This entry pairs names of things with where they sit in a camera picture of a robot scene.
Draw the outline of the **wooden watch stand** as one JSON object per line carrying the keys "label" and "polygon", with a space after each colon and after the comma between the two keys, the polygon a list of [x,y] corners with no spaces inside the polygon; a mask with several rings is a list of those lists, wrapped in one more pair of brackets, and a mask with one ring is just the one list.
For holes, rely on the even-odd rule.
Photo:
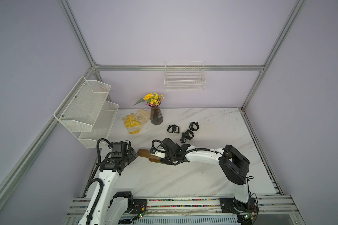
{"label": "wooden watch stand", "polygon": [[161,163],[161,158],[150,154],[150,150],[139,149],[137,152],[138,156],[148,158],[150,162]]}

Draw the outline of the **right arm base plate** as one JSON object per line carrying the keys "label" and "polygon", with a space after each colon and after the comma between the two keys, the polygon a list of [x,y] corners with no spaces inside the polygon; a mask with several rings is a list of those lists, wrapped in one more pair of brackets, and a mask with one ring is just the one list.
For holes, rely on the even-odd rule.
{"label": "right arm base plate", "polygon": [[259,212],[258,208],[258,202],[255,198],[250,197],[249,201],[246,203],[243,203],[239,200],[236,200],[235,198],[220,198],[220,206],[222,213],[232,213],[239,215],[241,213],[250,213]]}

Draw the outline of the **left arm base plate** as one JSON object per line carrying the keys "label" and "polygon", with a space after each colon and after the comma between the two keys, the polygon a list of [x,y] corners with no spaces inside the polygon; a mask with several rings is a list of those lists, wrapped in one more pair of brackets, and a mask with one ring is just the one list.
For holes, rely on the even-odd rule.
{"label": "left arm base plate", "polygon": [[130,215],[137,215],[147,209],[147,199],[134,199]]}

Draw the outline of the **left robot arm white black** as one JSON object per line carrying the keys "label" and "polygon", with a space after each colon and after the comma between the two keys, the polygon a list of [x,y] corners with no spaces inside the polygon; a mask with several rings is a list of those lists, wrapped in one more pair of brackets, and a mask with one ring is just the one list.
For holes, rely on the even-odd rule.
{"label": "left robot arm white black", "polygon": [[110,142],[101,138],[96,143],[98,163],[94,169],[97,178],[88,184],[96,184],[94,195],[78,222],[79,225],[118,225],[121,217],[132,211],[133,195],[130,191],[114,192],[122,171],[137,157],[136,151],[128,140]]}

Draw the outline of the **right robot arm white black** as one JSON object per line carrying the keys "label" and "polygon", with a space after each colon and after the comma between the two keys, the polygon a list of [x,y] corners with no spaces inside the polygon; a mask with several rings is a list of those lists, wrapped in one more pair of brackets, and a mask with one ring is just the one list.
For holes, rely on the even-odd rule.
{"label": "right robot arm white black", "polygon": [[248,176],[250,161],[234,146],[226,145],[219,149],[195,147],[189,144],[178,145],[171,139],[153,140],[150,154],[160,158],[166,165],[178,166],[184,162],[201,162],[219,166],[229,182],[233,184],[233,199],[223,207],[233,214],[240,214],[252,209],[252,193]]}

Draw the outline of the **black digital watch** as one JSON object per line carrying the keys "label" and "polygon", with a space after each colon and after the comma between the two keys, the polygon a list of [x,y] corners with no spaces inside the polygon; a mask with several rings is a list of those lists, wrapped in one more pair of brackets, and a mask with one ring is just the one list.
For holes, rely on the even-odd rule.
{"label": "black digital watch", "polygon": [[200,128],[199,123],[198,122],[191,122],[189,125],[189,129],[191,131],[198,131]]}

